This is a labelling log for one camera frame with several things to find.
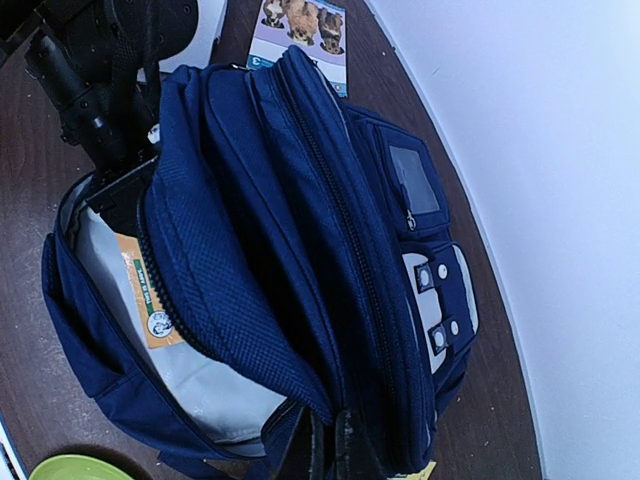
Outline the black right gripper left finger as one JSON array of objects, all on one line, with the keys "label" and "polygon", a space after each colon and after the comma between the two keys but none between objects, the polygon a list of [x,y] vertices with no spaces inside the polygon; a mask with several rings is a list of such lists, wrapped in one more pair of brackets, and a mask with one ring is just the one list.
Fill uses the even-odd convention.
[{"label": "black right gripper left finger", "polygon": [[271,479],[324,479],[324,425],[301,404],[281,404],[264,425]]}]

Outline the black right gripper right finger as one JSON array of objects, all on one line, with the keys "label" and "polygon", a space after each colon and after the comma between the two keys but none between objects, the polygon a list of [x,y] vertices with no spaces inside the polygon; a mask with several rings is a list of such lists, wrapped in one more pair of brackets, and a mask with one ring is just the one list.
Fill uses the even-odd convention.
[{"label": "black right gripper right finger", "polygon": [[335,423],[335,478],[339,480],[384,480],[380,462],[359,415],[341,411]]}]

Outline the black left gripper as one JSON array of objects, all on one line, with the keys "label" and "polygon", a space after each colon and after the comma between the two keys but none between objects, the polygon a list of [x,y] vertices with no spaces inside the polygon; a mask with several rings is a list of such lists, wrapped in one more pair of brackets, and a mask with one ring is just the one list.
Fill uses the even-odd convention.
[{"label": "black left gripper", "polygon": [[87,204],[115,233],[138,232],[138,204],[151,184],[157,157],[126,172],[96,173]]}]

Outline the orange cartoon booklet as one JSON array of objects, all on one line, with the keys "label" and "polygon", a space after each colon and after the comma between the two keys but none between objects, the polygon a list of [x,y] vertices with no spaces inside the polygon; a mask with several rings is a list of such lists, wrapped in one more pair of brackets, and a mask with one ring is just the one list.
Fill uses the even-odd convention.
[{"label": "orange cartoon booklet", "polygon": [[143,337],[149,349],[166,348],[184,342],[161,305],[151,282],[138,239],[115,234],[139,313]]}]

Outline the navy blue student backpack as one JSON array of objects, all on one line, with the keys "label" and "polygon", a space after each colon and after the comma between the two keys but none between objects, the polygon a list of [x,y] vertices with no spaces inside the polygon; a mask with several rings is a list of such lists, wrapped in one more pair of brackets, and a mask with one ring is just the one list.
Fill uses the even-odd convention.
[{"label": "navy blue student backpack", "polygon": [[138,204],[151,282],[183,343],[149,349],[115,232],[62,200],[43,295],[85,394],[190,479],[271,479],[264,425],[357,413],[386,479],[423,470],[478,331],[469,267],[426,145],[344,102],[293,46],[270,67],[182,66]]}]

